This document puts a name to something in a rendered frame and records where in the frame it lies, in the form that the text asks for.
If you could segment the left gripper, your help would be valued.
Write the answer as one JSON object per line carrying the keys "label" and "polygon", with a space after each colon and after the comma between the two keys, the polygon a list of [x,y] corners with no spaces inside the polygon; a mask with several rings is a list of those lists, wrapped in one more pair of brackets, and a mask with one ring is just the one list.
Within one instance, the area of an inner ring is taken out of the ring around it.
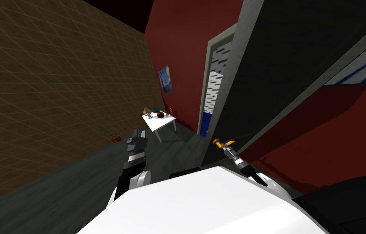
{"label": "left gripper", "polygon": [[132,138],[127,139],[126,143],[128,145],[127,146],[128,153],[140,151],[140,150],[144,151],[145,148],[147,147],[147,138],[146,138],[145,130],[142,130],[141,135],[140,135],[140,130],[135,129],[133,132]]}

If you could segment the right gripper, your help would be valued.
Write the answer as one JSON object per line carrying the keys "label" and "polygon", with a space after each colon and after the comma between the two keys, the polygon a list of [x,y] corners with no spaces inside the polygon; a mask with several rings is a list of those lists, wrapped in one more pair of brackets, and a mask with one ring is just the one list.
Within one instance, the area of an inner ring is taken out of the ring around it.
{"label": "right gripper", "polygon": [[235,158],[236,157],[236,151],[234,151],[230,145],[231,143],[228,144],[224,144],[222,143],[222,149],[224,150],[224,154],[228,157],[228,158]]}

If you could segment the yellow door handle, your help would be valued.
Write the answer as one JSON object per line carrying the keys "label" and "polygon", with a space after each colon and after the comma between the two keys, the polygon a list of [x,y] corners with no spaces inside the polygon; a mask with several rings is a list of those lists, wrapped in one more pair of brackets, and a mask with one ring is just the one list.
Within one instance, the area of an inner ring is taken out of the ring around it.
{"label": "yellow door handle", "polygon": [[212,141],[218,148],[228,148],[234,141],[228,141],[227,143],[222,143],[220,139],[214,139]]}

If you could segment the white table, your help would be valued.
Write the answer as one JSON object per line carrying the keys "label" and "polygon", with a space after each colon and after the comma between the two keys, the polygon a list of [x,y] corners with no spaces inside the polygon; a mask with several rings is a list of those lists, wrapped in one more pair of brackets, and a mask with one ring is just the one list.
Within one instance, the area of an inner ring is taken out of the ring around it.
{"label": "white table", "polygon": [[145,107],[143,109],[142,118],[146,122],[149,129],[155,133],[155,135],[157,136],[157,138],[159,139],[159,141],[161,143],[162,143],[162,139],[160,138],[158,131],[162,127],[165,127],[167,124],[172,123],[174,130],[177,131],[176,122],[175,122],[176,118],[163,111],[159,110],[159,112],[154,113],[150,109]]}

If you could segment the potted plant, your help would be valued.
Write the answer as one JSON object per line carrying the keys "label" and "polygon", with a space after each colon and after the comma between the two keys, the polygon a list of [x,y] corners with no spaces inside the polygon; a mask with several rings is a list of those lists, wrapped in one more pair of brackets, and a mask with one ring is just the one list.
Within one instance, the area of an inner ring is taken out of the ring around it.
{"label": "potted plant", "polygon": [[122,136],[120,136],[120,135],[114,135],[111,132],[109,132],[108,129],[107,129],[107,125],[100,125],[98,128],[100,130],[102,130],[103,132],[105,132],[105,133],[107,133],[107,134],[110,135],[110,141],[112,143],[115,143],[115,144],[116,143],[119,143],[123,139]]}

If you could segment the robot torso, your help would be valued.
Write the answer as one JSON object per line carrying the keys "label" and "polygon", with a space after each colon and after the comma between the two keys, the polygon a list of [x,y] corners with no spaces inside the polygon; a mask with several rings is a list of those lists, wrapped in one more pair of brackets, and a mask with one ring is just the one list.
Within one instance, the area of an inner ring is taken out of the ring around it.
{"label": "robot torso", "polygon": [[77,234],[329,234],[291,198],[224,167],[127,191]]}

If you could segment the blue picture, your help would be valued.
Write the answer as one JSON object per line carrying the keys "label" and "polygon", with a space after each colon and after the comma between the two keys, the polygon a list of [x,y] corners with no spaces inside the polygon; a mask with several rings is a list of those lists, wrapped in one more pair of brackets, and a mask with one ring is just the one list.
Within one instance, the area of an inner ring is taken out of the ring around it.
{"label": "blue picture", "polygon": [[162,88],[163,93],[172,93],[172,84],[170,79],[170,71],[169,66],[166,65],[158,72],[160,85]]}

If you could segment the dark door leaf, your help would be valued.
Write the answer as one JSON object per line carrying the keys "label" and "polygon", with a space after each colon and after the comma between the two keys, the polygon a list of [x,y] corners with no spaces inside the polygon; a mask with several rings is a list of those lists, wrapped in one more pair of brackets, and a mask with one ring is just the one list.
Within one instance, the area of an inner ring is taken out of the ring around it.
{"label": "dark door leaf", "polygon": [[248,147],[366,49],[366,0],[244,0],[202,165],[212,140]]}

